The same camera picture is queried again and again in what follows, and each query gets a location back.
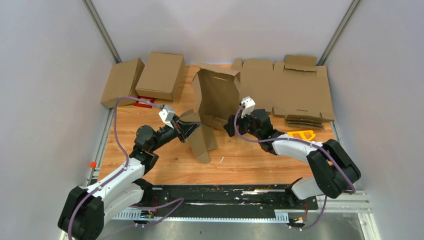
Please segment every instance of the white wall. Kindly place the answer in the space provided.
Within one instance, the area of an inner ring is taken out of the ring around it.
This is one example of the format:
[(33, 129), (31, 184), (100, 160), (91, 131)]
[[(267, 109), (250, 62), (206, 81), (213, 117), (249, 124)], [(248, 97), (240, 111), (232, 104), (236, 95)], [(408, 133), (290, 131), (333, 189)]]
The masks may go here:
[(123, 61), (150, 51), (187, 63), (320, 57), (352, 0), (93, 0)]
[(0, 56), (1, 238), (56, 240), (97, 150), (113, 61), (80, 0), (2, 2)]
[(365, 0), (327, 63), (337, 132), (383, 240), (422, 239), (424, 2)]

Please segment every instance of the flattened cardboard box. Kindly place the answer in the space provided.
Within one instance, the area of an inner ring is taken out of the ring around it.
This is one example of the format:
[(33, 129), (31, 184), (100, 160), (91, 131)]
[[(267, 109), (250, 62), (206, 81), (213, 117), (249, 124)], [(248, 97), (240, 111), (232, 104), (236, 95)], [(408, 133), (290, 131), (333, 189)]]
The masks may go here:
[[(186, 122), (200, 122), (199, 114), (190, 109), (179, 117), (180, 120)], [(213, 129), (210, 126), (202, 124), (196, 129), (191, 136), (188, 137), (191, 151), (195, 158), (202, 164), (207, 164), (211, 161), (208, 151), (218, 148), (217, 141)]]
[(193, 78), (195, 110), (203, 124), (224, 130), (228, 117), (239, 109), (240, 73), (201, 62), (194, 66), (200, 68)]
[[(137, 98), (136, 85), (145, 65), (140, 58), (117, 63), (110, 69), (106, 86), (103, 90), (100, 103), (106, 108), (114, 108), (118, 98), (129, 96)], [(118, 106), (135, 103), (135, 100), (122, 99)]]
[(175, 100), (181, 93), (184, 56), (152, 52), (135, 87), (138, 95), (155, 99)]
[(315, 66), (316, 57), (287, 55), (285, 61), (235, 60), (232, 69), (241, 73), (241, 96), (250, 96), (256, 109), (284, 117), (292, 126), (322, 128), (333, 121), (327, 68)]

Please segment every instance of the yellow handle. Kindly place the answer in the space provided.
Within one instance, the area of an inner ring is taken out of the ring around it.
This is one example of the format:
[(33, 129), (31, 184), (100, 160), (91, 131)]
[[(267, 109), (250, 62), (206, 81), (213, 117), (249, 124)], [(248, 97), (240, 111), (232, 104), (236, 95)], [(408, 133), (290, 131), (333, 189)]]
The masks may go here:
[(311, 141), (317, 136), (313, 130), (289, 131), (287, 134), (293, 138), (295, 138), (295, 134), (299, 134), (300, 138), (306, 141)]

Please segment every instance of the wooden tabletop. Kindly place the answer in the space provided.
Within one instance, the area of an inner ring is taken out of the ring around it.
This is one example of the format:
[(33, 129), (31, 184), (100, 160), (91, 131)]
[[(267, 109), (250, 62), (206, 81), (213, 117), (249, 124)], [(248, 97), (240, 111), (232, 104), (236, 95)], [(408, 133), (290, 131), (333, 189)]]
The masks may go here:
[[(193, 109), (195, 98), (192, 79), (198, 67), (186, 66), (181, 85), (181, 97), (175, 101), (156, 99), (155, 104), (171, 105), (177, 115)], [(134, 146), (136, 131), (140, 126), (150, 125), (153, 129), (163, 127), (156, 108), (143, 108), (133, 105), (117, 109), (117, 135), (125, 150), (130, 153)], [(306, 128), (288, 127), (281, 117), (270, 116), (274, 128), (282, 132), (306, 130)], [(334, 138), (329, 123), (325, 129), (317, 130), (316, 142), (325, 142)], [(292, 183), (300, 177), (309, 177), (312, 172), (309, 165), (287, 156), (275, 156), (264, 152), (258, 143), (251, 143), (227, 133), (214, 130), (218, 149), (209, 151), (210, 162), (198, 162), (188, 143), (178, 139), (167, 143), (155, 151), (159, 159), (154, 168), (143, 179), (152, 184), (284, 184)], [(113, 127), (107, 141), (101, 164), (99, 180), (110, 174), (125, 161), (118, 148)]]

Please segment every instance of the red object under box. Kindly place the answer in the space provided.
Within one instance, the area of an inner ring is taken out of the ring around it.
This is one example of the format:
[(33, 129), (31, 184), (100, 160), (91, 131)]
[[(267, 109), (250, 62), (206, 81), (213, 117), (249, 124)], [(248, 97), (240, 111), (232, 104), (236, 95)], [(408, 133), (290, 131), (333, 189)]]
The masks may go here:
[[(148, 102), (150, 102), (150, 103), (154, 103), (154, 102), (155, 102), (155, 99), (154, 99), (153, 97), (138, 96), (138, 98), (139, 98), (139, 99), (141, 99), (141, 100), (148, 101)], [(142, 102), (139, 102), (139, 101), (136, 101), (136, 102), (134, 103), (134, 106), (142, 107), (142, 108), (147, 108), (147, 109), (151, 109), (151, 108), (152, 108), (152, 106), (147, 105), (147, 104), (142, 103)]]

